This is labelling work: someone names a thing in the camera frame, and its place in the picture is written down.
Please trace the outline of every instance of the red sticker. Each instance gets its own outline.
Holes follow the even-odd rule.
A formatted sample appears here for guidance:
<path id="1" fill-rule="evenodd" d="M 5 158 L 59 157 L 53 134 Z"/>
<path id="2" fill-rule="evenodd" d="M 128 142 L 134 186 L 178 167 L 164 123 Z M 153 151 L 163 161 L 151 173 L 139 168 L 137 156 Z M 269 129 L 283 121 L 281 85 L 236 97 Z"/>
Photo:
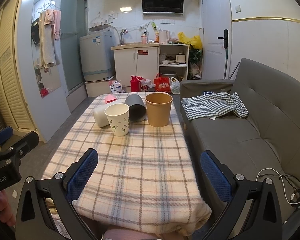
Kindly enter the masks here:
<path id="1" fill-rule="evenodd" d="M 139 50 L 139 55 L 148 55 L 148 50 Z"/>

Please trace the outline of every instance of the metal bolt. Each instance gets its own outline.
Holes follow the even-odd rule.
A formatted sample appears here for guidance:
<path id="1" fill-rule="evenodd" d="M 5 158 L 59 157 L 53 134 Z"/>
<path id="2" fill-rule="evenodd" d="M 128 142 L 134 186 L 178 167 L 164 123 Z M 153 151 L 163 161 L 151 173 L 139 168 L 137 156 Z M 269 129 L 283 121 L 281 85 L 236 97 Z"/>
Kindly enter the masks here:
<path id="1" fill-rule="evenodd" d="M 237 180 L 244 180 L 244 176 L 243 176 L 242 174 L 237 174 L 237 175 L 235 176 L 235 178 L 236 178 Z"/>
<path id="2" fill-rule="evenodd" d="M 268 184 L 272 184 L 272 183 L 273 183 L 273 181 L 272 181 L 272 179 L 270 179 L 270 178 L 266 178 L 266 183 L 268 183 Z"/>
<path id="3" fill-rule="evenodd" d="M 33 180 L 33 177 L 30 176 L 30 177 L 27 177 L 25 181 L 26 181 L 27 183 L 30 183 L 32 180 Z"/>
<path id="4" fill-rule="evenodd" d="M 61 179 L 63 177 L 63 173 L 62 172 L 58 172 L 57 174 L 54 175 L 54 177 L 56 179 Z"/>

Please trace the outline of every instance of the wall molding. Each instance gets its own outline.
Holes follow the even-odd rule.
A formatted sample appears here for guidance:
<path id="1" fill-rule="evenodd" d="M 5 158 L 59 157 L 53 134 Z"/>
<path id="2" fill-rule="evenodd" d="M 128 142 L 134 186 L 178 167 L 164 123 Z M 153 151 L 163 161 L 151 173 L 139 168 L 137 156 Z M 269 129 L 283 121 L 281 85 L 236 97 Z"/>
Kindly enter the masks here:
<path id="1" fill-rule="evenodd" d="M 283 18 L 283 17 L 253 17 L 253 18 L 232 20 L 232 22 L 234 23 L 234 22 L 255 21 L 255 20 L 281 20 L 281 21 L 300 23 L 300 20 L 292 19 L 292 18 Z"/>

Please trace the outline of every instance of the dark gray cylinder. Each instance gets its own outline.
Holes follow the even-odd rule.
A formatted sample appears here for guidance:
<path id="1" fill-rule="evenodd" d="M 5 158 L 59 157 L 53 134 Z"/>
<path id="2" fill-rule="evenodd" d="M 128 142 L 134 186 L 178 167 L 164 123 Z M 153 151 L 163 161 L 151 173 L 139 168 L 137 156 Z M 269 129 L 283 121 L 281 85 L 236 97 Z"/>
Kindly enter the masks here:
<path id="1" fill-rule="evenodd" d="M 147 116 L 147 109 L 139 95 L 133 94 L 126 98 L 125 104 L 130 107 L 129 120 L 132 122 L 141 122 Z"/>

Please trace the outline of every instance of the table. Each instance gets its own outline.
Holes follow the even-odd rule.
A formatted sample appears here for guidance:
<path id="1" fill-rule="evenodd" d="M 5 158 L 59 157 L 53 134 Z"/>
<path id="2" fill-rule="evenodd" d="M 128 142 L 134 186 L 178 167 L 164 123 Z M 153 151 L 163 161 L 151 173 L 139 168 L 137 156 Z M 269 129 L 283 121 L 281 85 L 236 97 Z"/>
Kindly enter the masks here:
<path id="1" fill-rule="evenodd" d="M 149 93 L 137 94 L 145 101 Z M 116 97 L 125 102 L 130 94 Z M 211 209 L 200 196 L 174 105 L 167 126 L 153 127 L 147 120 L 130 123 L 129 133 L 116 137 L 109 125 L 99 128 L 94 122 L 92 111 L 105 97 L 97 97 L 77 120 L 43 179 L 65 172 L 94 148 L 98 165 L 72 203 L 80 215 L 146 233 L 191 235 L 209 219 Z"/>

